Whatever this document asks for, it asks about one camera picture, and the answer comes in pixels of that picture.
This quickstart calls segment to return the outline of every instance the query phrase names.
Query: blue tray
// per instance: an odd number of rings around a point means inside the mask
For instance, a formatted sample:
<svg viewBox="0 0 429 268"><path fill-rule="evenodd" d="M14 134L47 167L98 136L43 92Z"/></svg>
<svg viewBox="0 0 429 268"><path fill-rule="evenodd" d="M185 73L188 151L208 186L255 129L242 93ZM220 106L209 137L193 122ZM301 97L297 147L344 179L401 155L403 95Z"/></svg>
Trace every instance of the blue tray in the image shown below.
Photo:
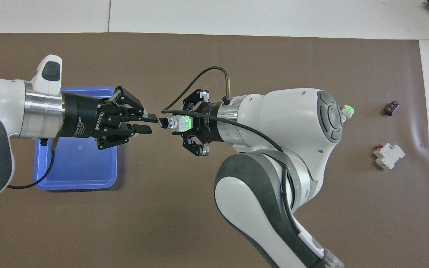
<svg viewBox="0 0 429 268"><path fill-rule="evenodd" d="M112 87L62 88L62 91L108 98ZM34 149L35 182L46 172L51 162L51 141ZM61 137L57 143L53 169L36 187L41 190L105 189L117 179L117 147L97 149L95 139Z"/></svg>

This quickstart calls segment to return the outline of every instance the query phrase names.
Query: gray button pad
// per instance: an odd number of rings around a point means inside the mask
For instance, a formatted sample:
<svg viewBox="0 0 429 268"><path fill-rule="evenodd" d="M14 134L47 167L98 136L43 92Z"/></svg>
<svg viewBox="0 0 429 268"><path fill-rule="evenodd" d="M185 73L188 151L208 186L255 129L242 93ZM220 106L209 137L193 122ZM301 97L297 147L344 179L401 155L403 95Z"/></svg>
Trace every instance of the gray button pad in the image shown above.
<svg viewBox="0 0 429 268"><path fill-rule="evenodd" d="M343 126L339 106L327 92L318 91L317 97L317 116L320 129L330 142L338 143L342 137Z"/></svg>

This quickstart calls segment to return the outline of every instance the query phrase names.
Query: round button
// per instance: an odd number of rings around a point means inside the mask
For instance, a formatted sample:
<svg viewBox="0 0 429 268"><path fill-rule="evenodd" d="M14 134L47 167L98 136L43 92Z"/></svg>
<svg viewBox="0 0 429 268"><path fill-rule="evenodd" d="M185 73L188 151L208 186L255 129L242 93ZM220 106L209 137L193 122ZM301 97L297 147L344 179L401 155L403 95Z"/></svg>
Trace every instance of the round button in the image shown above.
<svg viewBox="0 0 429 268"><path fill-rule="evenodd" d="M341 118L340 118L339 111L337 110L337 107L335 107L335 105L330 105L327 112L329 115L329 121L331 126L335 129L339 129Z"/></svg>

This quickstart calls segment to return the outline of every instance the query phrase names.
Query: white floor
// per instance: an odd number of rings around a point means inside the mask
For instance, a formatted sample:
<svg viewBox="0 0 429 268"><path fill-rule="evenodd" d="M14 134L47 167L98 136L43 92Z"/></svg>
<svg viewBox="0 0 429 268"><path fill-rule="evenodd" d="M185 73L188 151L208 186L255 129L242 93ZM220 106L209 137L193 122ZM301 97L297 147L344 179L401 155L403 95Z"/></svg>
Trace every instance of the white floor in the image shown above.
<svg viewBox="0 0 429 268"><path fill-rule="evenodd" d="M0 32L164 32L418 39L429 121L423 0L0 0Z"/></svg>

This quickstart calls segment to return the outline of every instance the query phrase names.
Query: silver cylindrical fitting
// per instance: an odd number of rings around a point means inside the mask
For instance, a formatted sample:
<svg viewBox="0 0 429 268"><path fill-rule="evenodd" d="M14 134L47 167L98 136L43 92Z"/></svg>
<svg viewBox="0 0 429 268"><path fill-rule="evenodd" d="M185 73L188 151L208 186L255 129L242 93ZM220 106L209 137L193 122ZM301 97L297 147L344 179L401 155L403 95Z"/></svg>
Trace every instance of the silver cylindrical fitting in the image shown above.
<svg viewBox="0 0 429 268"><path fill-rule="evenodd" d="M221 103L221 106L218 109L218 117L238 122L239 107L245 97L246 95L231 98L228 105ZM218 121L217 126L219 135L223 141L229 144L247 146L241 137L239 127L220 121Z"/></svg>
<svg viewBox="0 0 429 268"><path fill-rule="evenodd" d="M26 87L24 117L19 137L53 139L64 122L64 105L61 93L49 96L35 92L31 82Z"/></svg>

